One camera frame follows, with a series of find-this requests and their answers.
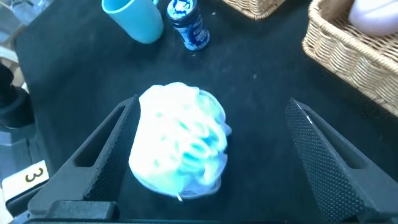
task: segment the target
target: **bottle label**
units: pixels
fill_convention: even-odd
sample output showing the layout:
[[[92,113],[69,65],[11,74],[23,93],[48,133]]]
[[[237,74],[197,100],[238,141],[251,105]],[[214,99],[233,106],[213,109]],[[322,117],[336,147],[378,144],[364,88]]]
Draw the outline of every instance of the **bottle label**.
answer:
[[[185,47],[189,50],[200,50],[210,40],[210,33],[206,29],[201,16],[198,16],[193,24],[175,29],[180,32]]]

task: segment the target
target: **black table surface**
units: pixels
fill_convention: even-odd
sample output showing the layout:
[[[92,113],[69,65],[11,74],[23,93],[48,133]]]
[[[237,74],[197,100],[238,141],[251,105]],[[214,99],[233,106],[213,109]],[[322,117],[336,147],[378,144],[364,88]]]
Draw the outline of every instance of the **black table surface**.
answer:
[[[181,203],[127,172],[118,202],[124,218],[318,222],[284,118],[289,98],[309,105],[398,180],[397,119],[303,53],[308,4],[287,0],[252,21],[220,0],[200,1],[211,42],[190,52],[166,22],[162,37],[143,45],[102,12],[100,0],[55,1],[16,40],[50,172],[120,101],[151,85],[184,82],[213,93],[233,129],[222,187]]]

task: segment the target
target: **textured gripper pad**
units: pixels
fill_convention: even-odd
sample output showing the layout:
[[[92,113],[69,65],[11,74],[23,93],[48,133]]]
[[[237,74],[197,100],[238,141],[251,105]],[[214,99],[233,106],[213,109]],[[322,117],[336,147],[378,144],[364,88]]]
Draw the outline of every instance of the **textured gripper pad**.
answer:
[[[325,142],[327,140],[316,130],[308,114],[291,99],[285,115],[313,194],[326,221],[340,222],[362,211],[364,202],[342,172]]]

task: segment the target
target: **black machine part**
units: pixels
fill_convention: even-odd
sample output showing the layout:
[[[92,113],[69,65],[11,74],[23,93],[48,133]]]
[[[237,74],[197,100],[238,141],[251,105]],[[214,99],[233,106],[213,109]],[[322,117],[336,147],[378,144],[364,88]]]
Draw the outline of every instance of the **black machine part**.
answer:
[[[45,216],[60,200],[116,201],[140,113],[135,96],[118,104],[29,202],[31,216]]]
[[[0,63],[0,126],[20,128],[34,122],[29,94],[11,85],[14,75]]]
[[[328,222],[394,222],[398,183],[307,105],[285,116],[318,206]]]

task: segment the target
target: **gray metal part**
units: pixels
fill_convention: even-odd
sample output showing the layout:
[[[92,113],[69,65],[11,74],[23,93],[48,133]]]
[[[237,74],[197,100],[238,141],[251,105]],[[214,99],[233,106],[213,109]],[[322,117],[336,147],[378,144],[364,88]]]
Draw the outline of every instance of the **gray metal part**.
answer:
[[[21,128],[0,126],[0,182],[43,159],[34,124]]]

